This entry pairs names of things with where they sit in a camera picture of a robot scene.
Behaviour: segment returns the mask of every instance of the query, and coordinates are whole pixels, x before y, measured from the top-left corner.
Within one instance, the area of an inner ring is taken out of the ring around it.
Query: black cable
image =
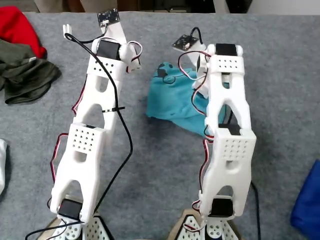
[[[80,40],[78,40],[78,41],[79,41],[80,43],[82,43],[82,44],[91,44],[94,40],[99,39],[99,38],[102,38],[103,36],[105,36],[105,34],[107,33],[107,30],[108,30],[108,27],[105,26],[105,31],[104,31],[104,33],[102,33],[100,36],[97,36],[97,37],[95,37],[94,39],[91,39],[91,40],[88,40],[88,41],[80,41]]]
[[[195,26],[194,28],[192,28],[192,30],[191,30],[191,32],[190,32],[190,38],[192,38],[195,30],[198,31],[200,43],[201,43],[201,44],[204,44],[204,42],[202,41],[202,35],[201,35],[201,32],[200,32],[200,29],[199,29],[199,27],[197,27],[197,26]]]
[[[103,71],[105,72],[105,74],[108,76],[112,86],[113,86],[113,90],[114,90],[114,105],[115,105],[115,111],[117,112],[121,123],[125,129],[126,134],[128,135],[128,139],[129,139],[129,144],[130,144],[130,152],[127,155],[127,157],[125,158],[125,160],[123,161],[123,163],[121,164],[121,166],[118,168],[118,170],[115,172],[114,176],[112,177],[109,185],[106,187],[106,189],[104,190],[99,202],[97,203],[97,205],[95,206],[94,212],[96,212],[100,206],[100,204],[102,203],[102,201],[104,200],[106,194],[108,193],[109,189],[111,188],[111,185],[113,184],[113,182],[116,180],[118,174],[121,172],[122,168],[126,165],[126,163],[128,162],[129,158],[131,157],[133,150],[134,150],[134,146],[133,146],[133,142],[132,142],[132,138],[130,135],[130,132],[128,130],[128,127],[125,123],[124,118],[122,117],[122,114],[119,110],[119,100],[118,100],[118,91],[117,91],[117,86],[112,78],[112,76],[110,75],[110,73],[108,72],[108,70],[105,68],[104,64],[100,61],[100,59],[97,57],[97,55],[95,55],[88,47],[86,47],[83,43],[81,43],[75,36],[73,36],[70,33],[66,33],[65,34],[66,39],[73,41],[77,44],[79,44],[84,50],[86,50],[92,57],[94,57],[94,59],[96,60],[96,62],[101,66],[101,68],[103,69]]]
[[[48,199],[48,201],[46,202],[46,206],[48,207],[48,209],[50,209],[50,206],[49,206],[49,202],[51,200],[51,197]]]
[[[231,110],[229,118],[228,118],[228,121],[226,122],[226,124],[230,124],[231,123],[231,119],[232,119],[233,115],[234,115],[234,112]]]
[[[55,235],[55,236],[51,236],[51,237],[47,238],[46,240],[55,239],[55,238],[61,236],[62,234],[64,234],[64,232],[65,232],[66,230],[67,230],[67,227],[65,227],[65,229],[64,229],[62,232],[60,232],[59,234],[57,234],[57,235]]]
[[[42,232],[45,232],[45,231],[64,228],[64,227],[68,227],[68,226],[71,226],[71,225],[82,224],[82,223],[83,223],[82,221],[76,221],[76,222],[71,222],[71,223],[67,223],[67,224],[63,224],[63,225],[59,225],[59,226],[51,226],[51,227],[46,227],[46,228],[42,228],[42,229],[39,229],[39,230],[35,230],[35,231],[32,231],[32,232],[28,233],[25,236],[24,240],[28,240],[28,238],[33,234],[42,233]]]
[[[257,226],[257,235],[258,240],[261,240],[261,226],[260,226],[260,207],[259,207],[259,194],[256,185],[251,181],[250,183],[255,197],[255,214],[256,214],[256,226]]]

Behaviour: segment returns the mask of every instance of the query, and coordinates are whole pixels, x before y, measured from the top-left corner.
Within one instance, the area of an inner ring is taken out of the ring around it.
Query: bracket with holes
[[[211,239],[238,240],[237,235],[227,221],[209,220],[206,226],[207,235]]]
[[[241,56],[213,55],[210,58],[211,73],[245,74],[244,59]]]
[[[200,229],[196,218],[193,215],[187,215],[180,227],[175,240],[205,240],[205,231],[210,239],[219,240],[239,240],[231,226],[227,221],[210,219],[200,232],[190,232],[183,228],[183,224],[187,224],[195,229]]]
[[[191,226],[192,228],[199,229],[200,226],[197,220],[192,215],[187,215],[184,219],[184,224]],[[181,225],[180,231],[177,234],[176,240],[200,240],[200,232],[190,232],[184,229],[183,224]]]
[[[97,143],[101,141],[103,134],[102,128],[91,128],[81,123],[73,123],[70,126],[67,147],[77,152],[89,154],[97,151]]]
[[[52,237],[61,234],[65,228],[58,228],[52,234]],[[81,226],[71,225],[67,227],[63,234],[51,238],[51,240],[77,240],[81,232]],[[110,240],[113,239],[110,231],[100,216],[94,216],[92,221],[82,229],[82,240]]]
[[[114,60],[102,56],[98,56],[98,58],[102,62],[106,70],[109,72],[113,80],[122,80],[122,75],[126,72],[126,64],[123,61]],[[86,73],[108,79],[107,74],[104,72],[100,64],[95,60],[93,56],[90,56],[88,69]]]

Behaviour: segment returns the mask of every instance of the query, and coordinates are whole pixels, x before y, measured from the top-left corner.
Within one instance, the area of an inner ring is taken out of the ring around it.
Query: gray carpet
[[[71,24],[80,39],[100,34],[97,16],[87,13],[26,14],[62,71],[39,100],[5,105],[0,92],[0,138],[9,144],[7,189],[0,196],[0,239],[23,239],[54,217],[46,202],[52,189],[49,161],[59,133],[73,119],[71,106],[85,80],[88,54],[63,38]],[[171,44],[199,26],[206,44],[243,46],[245,89],[257,144],[252,179],[260,193],[264,240],[300,240],[290,213],[320,143],[320,17],[122,12],[128,40],[144,47],[142,70],[126,75],[121,91],[124,119],[134,153],[100,212],[116,239],[165,239],[182,210],[198,195],[198,171],[204,160],[201,137],[170,122],[145,116],[150,77],[159,63],[176,63]],[[99,109],[92,124],[102,125]],[[120,121],[112,148],[101,162],[100,193],[129,151]],[[235,222],[246,240],[256,240],[253,192]]]

